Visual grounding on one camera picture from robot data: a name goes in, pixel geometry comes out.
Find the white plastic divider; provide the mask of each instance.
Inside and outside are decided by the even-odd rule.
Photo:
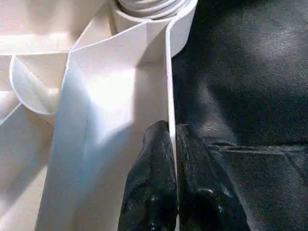
[[[52,126],[19,104],[0,134],[0,230],[34,230]]]
[[[0,0],[0,54],[71,49],[106,0]]]
[[[11,86],[25,107],[44,116],[57,109],[68,53],[13,56]]]
[[[9,81],[11,56],[0,55],[0,124],[19,104]]]
[[[119,33],[70,52],[36,231],[117,230],[144,131],[169,120],[175,148],[171,56],[187,41],[196,4],[157,21],[112,6]]]

